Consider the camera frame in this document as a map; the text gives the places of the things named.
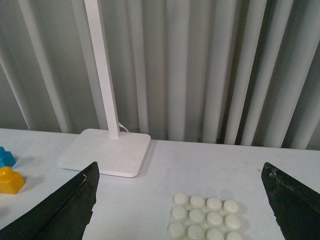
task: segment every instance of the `table surface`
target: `table surface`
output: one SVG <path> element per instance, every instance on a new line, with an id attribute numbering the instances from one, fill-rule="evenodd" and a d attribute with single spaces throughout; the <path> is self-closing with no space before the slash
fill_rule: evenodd
<path id="1" fill-rule="evenodd" d="M 26 181 L 0 194 L 0 229 L 28 212 L 78 172 L 57 159 L 76 134 L 0 129 Z M 283 240 L 261 181 L 265 162 L 320 192 L 320 151 L 152 140 L 135 178 L 100 175 L 84 240 L 165 240 L 177 192 L 239 202 L 245 240 Z"/>

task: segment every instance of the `desk lamp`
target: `desk lamp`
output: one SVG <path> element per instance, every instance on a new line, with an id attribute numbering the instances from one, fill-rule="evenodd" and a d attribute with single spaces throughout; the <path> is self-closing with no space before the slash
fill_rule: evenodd
<path id="1" fill-rule="evenodd" d="M 57 163 L 60 168 L 82 171 L 90 163 L 98 162 L 100 174 L 133 178 L 141 170 L 151 137 L 119 131 L 101 4 L 99 0 L 84 3 L 108 130 L 84 130 Z"/>

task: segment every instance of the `blue toy block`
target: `blue toy block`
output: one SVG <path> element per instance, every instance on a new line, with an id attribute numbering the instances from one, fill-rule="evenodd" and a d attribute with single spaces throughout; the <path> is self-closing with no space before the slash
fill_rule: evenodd
<path id="1" fill-rule="evenodd" d="M 10 151 L 6 151 L 0 146 L 0 168 L 13 167 L 16 164 L 16 160 Z"/>

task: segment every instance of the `building block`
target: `building block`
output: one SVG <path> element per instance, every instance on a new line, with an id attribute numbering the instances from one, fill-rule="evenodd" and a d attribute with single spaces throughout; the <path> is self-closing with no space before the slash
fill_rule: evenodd
<path id="1" fill-rule="evenodd" d="M 233 199 L 178 192 L 173 197 L 166 240 L 243 240 L 239 205 Z"/>
<path id="2" fill-rule="evenodd" d="M 16 160 L 10 151 L 6 151 L 0 146 L 0 168 L 13 167 L 16 164 Z"/>
<path id="3" fill-rule="evenodd" d="M 9 166 L 0 168 L 0 194 L 17 194 L 25 185 L 21 174 Z"/>

